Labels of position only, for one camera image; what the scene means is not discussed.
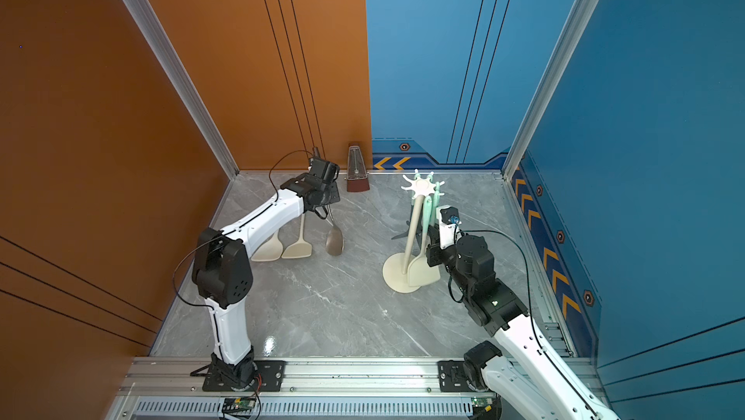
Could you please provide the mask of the aluminium rail frame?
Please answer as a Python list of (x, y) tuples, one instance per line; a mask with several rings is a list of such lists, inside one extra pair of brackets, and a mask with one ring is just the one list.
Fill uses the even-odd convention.
[[(471, 398), (494, 397), (498, 412), (512, 406), (491, 391), (445, 393), (436, 357), (310, 357), (286, 363), (279, 392), (204, 392), (208, 362), (199, 358), (139, 358), (109, 410), (112, 419), (222, 419), (225, 398), (260, 400), (257, 419), (453, 418), (471, 419)], [(582, 359), (564, 359), (589, 387), (593, 375)], [(603, 401), (599, 393), (591, 391)]]

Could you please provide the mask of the right green circuit board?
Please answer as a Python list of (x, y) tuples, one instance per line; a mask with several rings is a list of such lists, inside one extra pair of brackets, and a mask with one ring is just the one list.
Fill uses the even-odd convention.
[(498, 412), (497, 399), (494, 397), (471, 398), (471, 419), (493, 418)]

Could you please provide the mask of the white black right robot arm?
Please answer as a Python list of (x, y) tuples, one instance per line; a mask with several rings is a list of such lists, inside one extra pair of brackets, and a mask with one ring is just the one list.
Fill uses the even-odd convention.
[(617, 419), (572, 371), (509, 286), (496, 278), (485, 239), (454, 225), (428, 234), (431, 266), (442, 265), (457, 300), (489, 335), (464, 356), (468, 383), (504, 398), (526, 419)]

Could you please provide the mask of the cream utensil rack stand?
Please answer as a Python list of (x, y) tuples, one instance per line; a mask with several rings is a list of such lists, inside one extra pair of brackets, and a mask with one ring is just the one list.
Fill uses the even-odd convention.
[(389, 288), (397, 293), (409, 294), (423, 286), (431, 285), (440, 279), (440, 266), (428, 262), (428, 246), (434, 245), (430, 239), (430, 228), (435, 225), (436, 208), (440, 204), (441, 181), (434, 180), (434, 173), (423, 176), (415, 171), (403, 190), (412, 193), (411, 218), (405, 237), (405, 251), (387, 258), (382, 268), (382, 276)]

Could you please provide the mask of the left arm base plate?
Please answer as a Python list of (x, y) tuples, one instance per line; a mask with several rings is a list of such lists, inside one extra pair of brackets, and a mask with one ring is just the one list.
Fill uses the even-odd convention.
[(236, 379), (229, 371), (219, 369), (211, 362), (204, 373), (204, 392), (279, 392), (284, 378), (286, 363), (281, 360), (262, 360), (253, 363), (247, 380)]

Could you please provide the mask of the green circuit board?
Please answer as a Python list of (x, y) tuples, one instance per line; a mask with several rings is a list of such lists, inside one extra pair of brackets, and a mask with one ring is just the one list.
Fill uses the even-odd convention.
[(471, 419), (493, 418), (498, 412), (497, 399), (494, 397), (471, 398)]
[(225, 398), (220, 415), (222, 419), (257, 419), (261, 410), (262, 408), (258, 398)]

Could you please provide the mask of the cream turner mint handle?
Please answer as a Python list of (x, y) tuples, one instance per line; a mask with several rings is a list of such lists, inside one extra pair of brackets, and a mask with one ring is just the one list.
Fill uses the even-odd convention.
[(434, 284), (440, 279), (440, 269), (438, 267), (430, 267), (427, 258), (427, 251), (430, 243), (429, 227), (432, 216), (432, 203), (431, 196), (425, 198), (421, 214), (422, 241), (420, 251), (419, 255), (416, 255), (411, 262), (409, 262), (409, 270), (407, 270), (407, 284), (410, 287), (419, 288), (427, 286)]

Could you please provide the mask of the cream spatula wooden handle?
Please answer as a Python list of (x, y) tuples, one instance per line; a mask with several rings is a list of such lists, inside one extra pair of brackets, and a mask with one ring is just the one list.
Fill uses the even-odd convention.
[(284, 251), (284, 245), (279, 239), (279, 230), (263, 245), (260, 245), (252, 255), (253, 262), (272, 262), (279, 260)]

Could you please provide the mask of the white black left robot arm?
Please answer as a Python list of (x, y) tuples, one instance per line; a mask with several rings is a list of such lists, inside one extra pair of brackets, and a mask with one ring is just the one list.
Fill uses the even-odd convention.
[(206, 228), (197, 240), (192, 282), (209, 313), (213, 353), (208, 373), (232, 391), (256, 391), (260, 371), (246, 329), (246, 296), (254, 278), (250, 258), (288, 222), (341, 200), (337, 166), (291, 178), (253, 212), (222, 229)]

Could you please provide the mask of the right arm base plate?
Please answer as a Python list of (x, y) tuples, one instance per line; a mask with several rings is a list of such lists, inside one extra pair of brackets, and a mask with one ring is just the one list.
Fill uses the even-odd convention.
[(480, 371), (469, 361), (438, 361), (438, 383), (445, 393), (480, 392), (484, 389)]

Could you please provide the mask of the cream spatula mint handle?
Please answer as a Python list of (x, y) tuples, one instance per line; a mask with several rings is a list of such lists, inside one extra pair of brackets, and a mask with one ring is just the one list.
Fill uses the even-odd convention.
[(312, 244), (305, 239), (305, 227), (306, 216), (303, 214), (300, 219), (298, 240), (283, 251), (283, 259), (302, 259), (312, 255)]

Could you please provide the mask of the left green circuit board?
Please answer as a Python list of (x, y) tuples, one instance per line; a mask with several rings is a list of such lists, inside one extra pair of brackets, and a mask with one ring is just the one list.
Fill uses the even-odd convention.
[(220, 415), (222, 419), (257, 419), (261, 410), (262, 408), (258, 398), (225, 398)]

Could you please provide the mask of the dark metal trowel spatula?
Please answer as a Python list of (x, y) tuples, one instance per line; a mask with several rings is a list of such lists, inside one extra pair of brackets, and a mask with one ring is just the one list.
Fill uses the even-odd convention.
[(331, 207), (327, 208), (327, 221), (331, 228), (326, 239), (326, 251), (331, 256), (341, 256), (343, 254), (343, 248), (345, 247), (345, 240), (343, 239), (343, 232), (334, 218), (333, 210)]

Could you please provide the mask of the dark red metronome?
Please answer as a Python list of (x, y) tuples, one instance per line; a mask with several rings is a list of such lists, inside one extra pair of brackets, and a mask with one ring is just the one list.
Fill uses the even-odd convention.
[(347, 191), (365, 192), (370, 189), (364, 154), (359, 145), (350, 144), (347, 154)]

